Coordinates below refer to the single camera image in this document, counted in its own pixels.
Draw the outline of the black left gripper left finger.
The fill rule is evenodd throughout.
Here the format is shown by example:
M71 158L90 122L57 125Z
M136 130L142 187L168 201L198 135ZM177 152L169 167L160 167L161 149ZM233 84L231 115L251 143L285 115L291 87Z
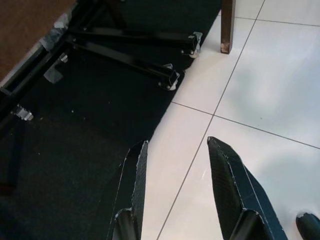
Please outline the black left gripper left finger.
M147 140L132 146L115 179L115 196L104 240L141 240L146 193Z

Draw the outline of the dark floor mat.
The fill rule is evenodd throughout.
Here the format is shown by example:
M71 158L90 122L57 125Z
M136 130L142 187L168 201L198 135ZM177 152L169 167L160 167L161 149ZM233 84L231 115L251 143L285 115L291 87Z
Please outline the dark floor mat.
M221 0L111 4L118 8L124 29L201 32L201 45L221 10ZM184 76L193 63L175 48L129 46L125 51L152 63L172 64ZM19 102L31 119L10 114L0 123L0 240L104 240L120 165L129 149L149 142L158 126L150 135L118 131L115 123L100 117L121 91L114 77L136 80L137 72L80 50L70 51L54 68L61 76L58 81L41 75Z

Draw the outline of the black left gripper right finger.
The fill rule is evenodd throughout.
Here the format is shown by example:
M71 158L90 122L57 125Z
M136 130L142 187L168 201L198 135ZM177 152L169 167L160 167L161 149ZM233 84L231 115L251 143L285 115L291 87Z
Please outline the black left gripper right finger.
M240 156L213 136L207 146L223 240L288 240L268 195Z

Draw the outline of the black metal table frame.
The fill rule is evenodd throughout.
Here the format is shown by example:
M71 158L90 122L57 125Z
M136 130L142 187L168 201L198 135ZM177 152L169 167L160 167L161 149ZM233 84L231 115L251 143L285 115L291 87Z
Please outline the black metal table frame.
M112 0L76 0L71 11L62 15L50 32L25 54L9 72L0 87L0 123L14 114L29 121L30 111L20 106L22 98L46 76L56 82L61 74L54 65L70 51L79 50L119 64L139 74L138 79L118 75L120 85L113 107L99 116L116 124L119 132L129 129L151 135L163 117L169 98L184 77L172 64L158 64L126 52L128 47L172 48L184 56L196 58L202 44L201 32L140 31L123 28L124 20Z

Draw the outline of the brown wooden chair leg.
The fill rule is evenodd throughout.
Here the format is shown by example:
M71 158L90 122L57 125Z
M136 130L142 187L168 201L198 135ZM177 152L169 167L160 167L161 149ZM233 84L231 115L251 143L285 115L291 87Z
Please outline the brown wooden chair leg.
M230 54L233 46L236 0L221 0L220 51Z

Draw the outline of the brown wooden table top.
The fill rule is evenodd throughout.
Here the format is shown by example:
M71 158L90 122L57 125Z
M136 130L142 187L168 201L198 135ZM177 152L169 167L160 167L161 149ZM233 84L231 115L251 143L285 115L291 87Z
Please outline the brown wooden table top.
M0 82L76 0L0 0Z

